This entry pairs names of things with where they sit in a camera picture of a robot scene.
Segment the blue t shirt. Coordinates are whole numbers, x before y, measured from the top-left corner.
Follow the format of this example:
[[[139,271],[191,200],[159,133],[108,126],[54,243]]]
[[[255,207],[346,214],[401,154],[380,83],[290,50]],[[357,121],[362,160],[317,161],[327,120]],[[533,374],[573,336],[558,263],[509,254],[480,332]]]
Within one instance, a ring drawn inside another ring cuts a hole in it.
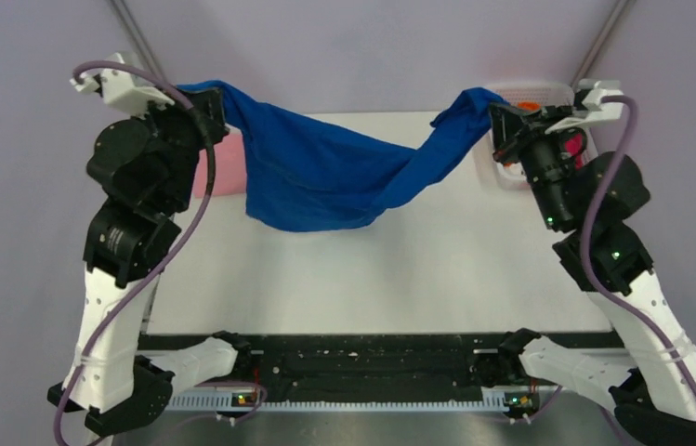
[[[449,176],[491,129],[495,92],[473,87],[430,123],[418,148],[372,138],[276,105],[223,81],[182,85],[218,89],[228,125],[242,135],[245,213],[276,230],[354,230],[409,203]]]

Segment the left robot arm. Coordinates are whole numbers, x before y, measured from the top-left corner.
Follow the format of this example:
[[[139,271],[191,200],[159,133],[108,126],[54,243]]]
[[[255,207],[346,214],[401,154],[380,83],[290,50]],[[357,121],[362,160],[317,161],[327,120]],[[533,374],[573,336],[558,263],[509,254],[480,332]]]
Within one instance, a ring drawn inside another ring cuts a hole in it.
[[[217,88],[182,105],[150,105],[98,135],[86,171],[106,201],[85,238],[85,304],[72,368],[47,393],[59,413],[84,412],[106,439],[153,423],[176,395],[210,379],[240,384],[247,345],[218,332],[150,358],[138,351],[143,319],[164,268],[192,235],[174,216],[189,208],[201,158],[228,134]]]

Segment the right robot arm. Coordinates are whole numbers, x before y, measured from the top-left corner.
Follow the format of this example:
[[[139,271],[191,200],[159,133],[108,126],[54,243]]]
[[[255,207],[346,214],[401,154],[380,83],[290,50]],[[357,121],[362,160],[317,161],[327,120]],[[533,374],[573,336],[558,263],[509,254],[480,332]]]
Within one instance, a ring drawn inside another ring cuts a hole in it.
[[[644,243],[627,219],[650,199],[636,163],[618,152],[578,165],[567,142],[582,135],[583,111],[490,107],[493,157],[518,163],[561,266],[610,321],[632,364],[601,360],[529,329],[479,354],[483,387],[546,381],[610,413],[646,445],[696,445],[696,346],[669,308]]]

